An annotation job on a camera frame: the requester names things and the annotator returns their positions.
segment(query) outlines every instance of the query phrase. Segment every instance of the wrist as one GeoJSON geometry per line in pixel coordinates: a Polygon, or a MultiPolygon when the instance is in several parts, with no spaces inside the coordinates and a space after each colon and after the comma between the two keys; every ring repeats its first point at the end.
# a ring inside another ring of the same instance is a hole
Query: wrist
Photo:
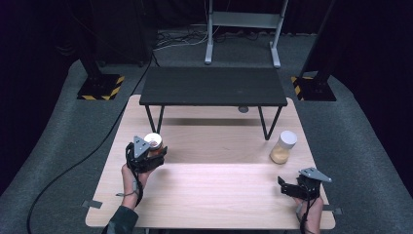
{"type": "Polygon", "coordinates": [[[125,196],[122,200],[122,206],[134,210],[137,202],[137,194],[133,192],[131,195],[125,196]]]}
{"type": "Polygon", "coordinates": [[[308,218],[305,223],[305,230],[307,234],[320,234],[319,220],[308,218]]]}

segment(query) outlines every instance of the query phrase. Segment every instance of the black cable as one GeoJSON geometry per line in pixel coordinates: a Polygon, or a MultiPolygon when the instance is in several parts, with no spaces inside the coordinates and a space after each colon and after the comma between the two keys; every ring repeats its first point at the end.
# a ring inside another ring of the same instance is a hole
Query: black cable
{"type": "Polygon", "coordinates": [[[225,42],[226,40],[227,40],[227,34],[225,33],[213,37],[213,42],[216,42],[216,43],[222,43],[222,42],[225,42]]]}
{"type": "Polygon", "coordinates": [[[128,145],[128,147],[126,149],[125,157],[127,159],[128,168],[131,170],[131,174],[133,175],[134,180],[136,180],[137,190],[139,191],[139,193],[137,194],[137,200],[136,200],[136,205],[135,205],[135,207],[137,207],[137,205],[140,203],[140,201],[142,200],[142,197],[143,197],[143,185],[140,182],[139,177],[133,171],[132,166],[131,166],[131,164],[128,160],[128,153],[131,150],[131,148],[133,148],[133,143],[132,142],[128,145]]]}
{"type": "MultiPolygon", "coordinates": [[[[143,72],[143,74],[140,76],[139,81],[137,82],[136,86],[134,87],[133,91],[130,94],[130,97],[133,95],[133,93],[135,92],[135,90],[137,89],[137,87],[139,86],[140,82],[142,81],[143,77],[145,76],[146,72],[148,71],[149,67],[151,66],[151,61],[149,60],[148,66],[146,67],[145,71],[143,72]]],[[[77,166],[79,166],[80,164],[82,164],[83,162],[85,162],[86,160],[88,160],[92,155],[94,155],[97,150],[103,145],[103,143],[109,138],[110,134],[112,133],[112,131],[115,129],[116,124],[118,123],[119,119],[122,116],[122,113],[124,113],[126,107],[127,107],[127,103],[125,103],[124,107],[122,108],[121,112],[119,113],[118,117],[115,120],[115,123],[112,125],[112,128],[110,128],[109,132],[107,133],[107,135],[104,137],[104,139],[102,140],[102,142],[97,146],[97,148],[95,148],[88,156],[86,156],[85,158],[83,158],[81,161],[79,161],[78,163],[74,164],[73,166],[71,166],[70,168],[68,168],[67,170],[65,170],[63,173],[61,173],[60,175],[56,176],[51,182],[49,182],[46,187],[44,187],[42,189],[42,191],[39,193],[39,195],[37,195],[36,199],[34,200],[34,202],[32,203],[30,210],[28,212],[27,215],[27,220],[26,220],[26,229],[27,229],[27,233],[31,234],[31,228],[30,228],[30,220],[31,220],[31,214],[33,213],[34,207],[36,206],[37,202],[39,201],[40,197],[42,197],[42,195],[48,190],[48,188],[50,186],[52,186],[52,184],[54,184],[59,178],[61,178],[62,176],[64,176],[65,174],[67,174],[68,172],[70,172],[71,170],[73,170],[74,168],[76,168],[77,166]]]]}
{"type": "Polygon", "coordinates": [[[250,40],[250,41],[256,41],[256,40],[258,40],[258,37],[259,37],[259,33],[258,33],[258,32],[257,32],[257,33],[249,33],[249,34],[245,34],[245,35],[244,35],[244,38],[246,38],[246,39],[248,39],[248,40],[250,40]],[[250,34],[255,34],[255,35],[256,35],[255,38],[249,38],[248,35],[250,35],[250,34]]]}
{"type": "Polygon", "coordinates": [[[159,67],[160,65],[158,64],[158,60],[156,59],[154,53],[152,53],[152,59],[155,61],[155,64],[159,67]]]}
{"type": "Polygon", "coordinates": [[[306,221],[307,221],[307,216],[308,216],[308,214],[309,214],[310,207],[313,206],[313,204],[316,202],[316,199],[317,199],[317,198],[314,199],[313,203],[310,204],[310,193],[308,192],[308,188],[307,188],[307,187],[306,187],[306,191],[307,191],[307,210],[306,210],[306,212],[303,214],[303,216],[301,217],[301,220],[300,220],[300,231],[301,231],[302,234],[306,234],[306,231],[307,231],[307,232],[310,232],[310,233],[313,233],[313,232],[311,232],[310,230],[306,230],[305,223],[306,223],[306,221]]]}

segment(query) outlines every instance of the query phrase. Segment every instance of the dark background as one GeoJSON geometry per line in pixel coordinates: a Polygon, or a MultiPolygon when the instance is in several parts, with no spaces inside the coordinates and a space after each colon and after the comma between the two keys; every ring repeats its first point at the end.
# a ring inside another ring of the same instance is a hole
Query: dark background
{"type": "MultiPolygon", "coordinates": [[[[94,31],[93,1],[68,2],[75,17],[94,31]]],[[[113,4],[124,2],[112,1],[113,4]]],[[[216,10],[226,10],[226,1],[216,2],[216,10]]],[[[290,0],[282,33],[319,32],[330,2],[290,0]]],[[[160,29],[205,22],[203,0],[154,0],[152,3],[160,29]]],[[[354,93],[410,194],[413,190],[413,181],[408,176],[413,155],[410,143],[413,29],[409,25],[412,6],[406,1],[337,0],[306,67],[306,71],[317,71],[329,60],[338,60],[332,75],[354,93]],[[342,46],[341,53],[330,53],[337,45],[342,46]]],[[[233,0],[229,11],[271,13],[280,7],[281,1],[233,0]]],[[[110,15],[116,8],[100,10],[110,15]]],[[[70,27],[55,1],[3,1],[0,18],[3,81],[0,192],[3,193],[46,127],[67,70],[79,57],[70,41],[70,27]]],[[[83,30],[91,52],[96,54],[95,37],[83,30]]],[[[221,32],[231,30],[239,29],[220,29],[221,32]]]]}

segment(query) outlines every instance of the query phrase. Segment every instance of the sleeve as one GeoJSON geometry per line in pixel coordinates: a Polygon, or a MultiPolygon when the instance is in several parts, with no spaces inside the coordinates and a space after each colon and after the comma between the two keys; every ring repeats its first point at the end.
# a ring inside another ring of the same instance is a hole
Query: sleeve
{"type": "Polygon", "coordinates": [[[102,234],[130,234],[139,216],[133,210],[120,206],[118,211],[110,218],[102,234]]]}

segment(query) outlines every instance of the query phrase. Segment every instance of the human hand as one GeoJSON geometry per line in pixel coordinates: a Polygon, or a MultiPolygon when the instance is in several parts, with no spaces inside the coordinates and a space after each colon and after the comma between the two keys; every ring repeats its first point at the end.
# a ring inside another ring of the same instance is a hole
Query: human hand
{"type": "MultiPolygon", "coordinates": [[[[304,213],[307,210],[308,202],[299,198],[293,198],[295,203],[299,206],[302,204],[299,217],[302,218],[304,213]]],[[[324,201],[321,197],[318,197],[316,200],[311,200],[309,213],[307,215],[307,221],[305,224],[306,233],[320,234],[319,224],[321,222],[321,213],[324,206],[324,201]]]]}
{"type": "MultiPolygon", "coordinates": [[[[142,183],[143,188],[146,185],[148,177],[151,175],[151,173],[153,171],[154,170],[149,171],[147,173],[137,175],[137,177],[139,178],[139,181],[142,183]]],[[[133,192],[134,176],[133,176],[133,173],[132,173],[131,169],[128,168],[127,164],[122,166],[122,178],[123,178],[123,182],[124,182],[124,194],[131,194],[131,195],[128,195],[128,196],[124,196],[124,199],[122,201],[122,206],[133,210],[136,206],[138,195],[133,192]]]]}

